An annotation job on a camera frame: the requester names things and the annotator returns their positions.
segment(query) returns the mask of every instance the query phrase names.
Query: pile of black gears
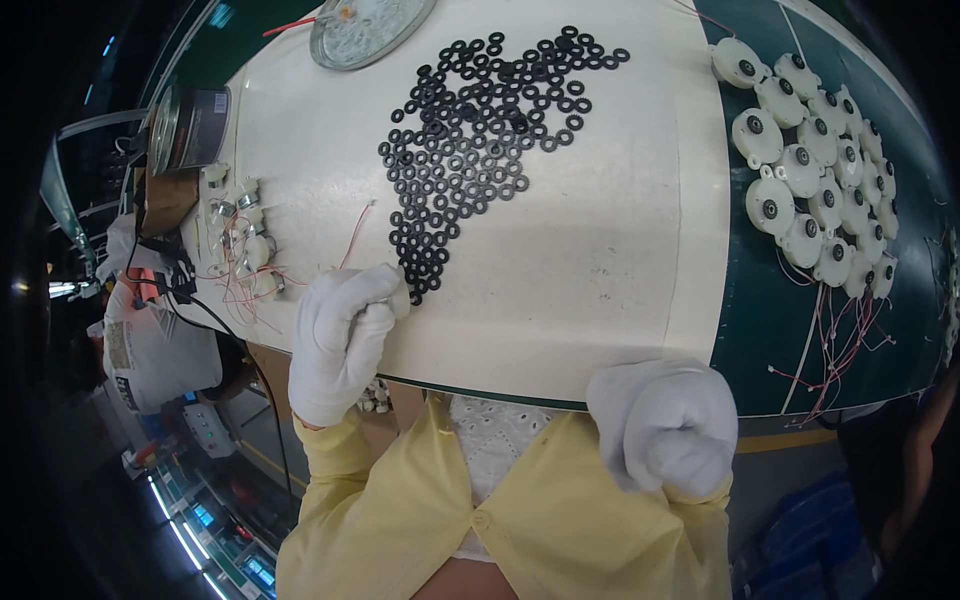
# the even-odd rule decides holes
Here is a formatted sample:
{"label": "pile of black gears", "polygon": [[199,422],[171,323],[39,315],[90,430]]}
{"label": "pile of black gears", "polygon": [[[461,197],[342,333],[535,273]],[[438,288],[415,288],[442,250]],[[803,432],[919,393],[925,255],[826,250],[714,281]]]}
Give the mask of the pile of black gears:
{"label": "pile of black gears", "polygon": [[[565,76],[585,68],[615,69],[630,59],[621,48],[606,55],[593,36],[572,26],[512,62],[499,58],[503,40],[499,32],[488,36],[489,43],[458,39],[440,51],[436,70],[429,64],[417,69],[410,100],[391,120],[400,123],[419,110],[422,125],[418,131],[394,129],[379,145],[402,207],[390,215],[395,227],[390,243],[413,288],[414,306],[440,288],[450,258],[446,244],[460,236],[460,222],[530,186],[523,153],[537,145],[550,153],[573,143],[592,103],[583,96],[584,85]],[[444,82],[451,71],[467,84],[449,89]],[[524,101],[532,109],[521,109]],[[554,106],[568,116],[566,127],[551,134],[543,120]]]}

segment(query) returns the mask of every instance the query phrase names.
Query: metal tin can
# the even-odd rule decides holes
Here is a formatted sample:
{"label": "metal tin can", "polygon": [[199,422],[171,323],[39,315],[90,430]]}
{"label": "metal tin can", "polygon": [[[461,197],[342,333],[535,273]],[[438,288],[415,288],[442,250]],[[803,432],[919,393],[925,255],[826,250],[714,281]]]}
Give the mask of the metal tin can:
{"label": "metal tin can", "polygon": [[229,102],[226,87],[168,87],[157,106],[150,136],[152,173],[216,162],[227,132]]}

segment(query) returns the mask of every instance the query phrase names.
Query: barcode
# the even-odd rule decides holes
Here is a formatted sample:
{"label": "barcode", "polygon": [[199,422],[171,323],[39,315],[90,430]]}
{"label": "barcode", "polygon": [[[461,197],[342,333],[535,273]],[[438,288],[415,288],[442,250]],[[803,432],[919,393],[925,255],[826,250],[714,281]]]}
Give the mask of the barcode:
{"label": "barcode", "polygon": [[213,112],[216,114],[227,112],[227,94],[216,94],[213,97]]}

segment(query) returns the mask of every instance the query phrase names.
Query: white table surface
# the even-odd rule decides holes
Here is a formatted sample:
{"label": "white table surface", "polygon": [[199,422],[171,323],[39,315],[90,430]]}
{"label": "white table surface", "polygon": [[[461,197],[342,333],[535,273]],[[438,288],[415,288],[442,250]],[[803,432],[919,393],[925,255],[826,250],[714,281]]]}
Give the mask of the white table surface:
{"label": "white table surface", "polygon": [[[300,281],[339,265],[363,206],[375,199],[347,262],[396,264],[388,218],[398,209],[376,152],[416,84],[453,40],[506,35],[515,60],[563,25],[632,58],[614,71],[571,72],[593,110],[574,143],[523,154],[530,189],[462,221],[447,244],[442,287],[400,321],[380,372],[477,392],[583,400],[603,367],[660,356],[707,363],[727,266],[730,215],[726,132],[703,29],[669,0],[441,0],[406,42],[358,71],[334,72],[309,56],[309,27],[278,36],[228,83],[228,131],[220,160],[228,187],[260,181],[272,264]],[[448,78],[453,87],[456,77]],[[547,111],[551,131],[562,115]],[[196,210],[222,191],[201,185]],[[215,262],[194,214],[184,244],[205,275]],[[197,297],[241,337],[291,350],[300,289],[258,300],[258,323],[241,324],[224,288],[198,280]],[[187,318],[216,326],[199,307]]]}

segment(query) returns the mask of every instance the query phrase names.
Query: green workbench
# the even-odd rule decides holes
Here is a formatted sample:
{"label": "green workbench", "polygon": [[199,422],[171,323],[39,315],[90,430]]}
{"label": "green workbench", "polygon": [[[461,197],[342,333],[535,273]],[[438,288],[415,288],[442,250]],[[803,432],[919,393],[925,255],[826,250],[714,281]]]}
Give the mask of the green workbench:
{"label": "green workbench", "polygon": [[[316,6],[316,0],[270,3],[237,0],[229,6],[212,7],[204,13],[204,24],[180,56],[167,84],[201,87],[225,84],[269,41],[261,37],[263,31],[297,20]],[[783,53],[797,52],[784,13],[773,0],[700,0],[697,7],[736,30],[770,66]],[[884,154],[897,168],[900,233],[898,239],[889,244],[888,251],[900,263],[890,305],[882,308],[876,320],[896,344],[885,344],[875,352],[861,350],[844,375],[842,387],[830,388],[828,400],[832,400],[832,408],[842,408],[922,390],[930,384],[943,348],[946,325],[940,317],[947,286],[948,254],[934,242],[939,242],[952,223],[953,211],[936,151],[907,106],[867,64],[816,24],[790,10],[787,12],[810,68],[823,80],[822,87],[838,90],[840,84],[847,85],[863,115],[879,126]],[[709,43],[728,35],[706,21],[703,24]],[[727,84],[721,84],[720,90],[729,131],[737,114],[758,104],[752,90]],[[798,368],[817,289],[816,286],[799,287],[780,271],[773,238],[753,227],[743,207],[746,188],[756,178],[756,172],[747,167],[732,145],[729,155],[730,253],[723,308],[710,364],[730,382],[741,416],[806,413],[818,394],[796,386],[786,402],[790,380],[768,372],[767,366],[790,373]],[[947,204],[938,205],[934,199]],[[833,300],[834,309],[839,312],[847,297],[838,289],[833,293]],[[838,328],[837,339],[846,341],[852,323],[852,316],[845,317]],[[801,378],[819,383],[823,380],[824,365],[816,335],[814,338]],[[881,339],[873,331],[867,341],[874,346]],[[581,402],[478,394],[423,382],[406,383],[557,408],[586,408]]]}

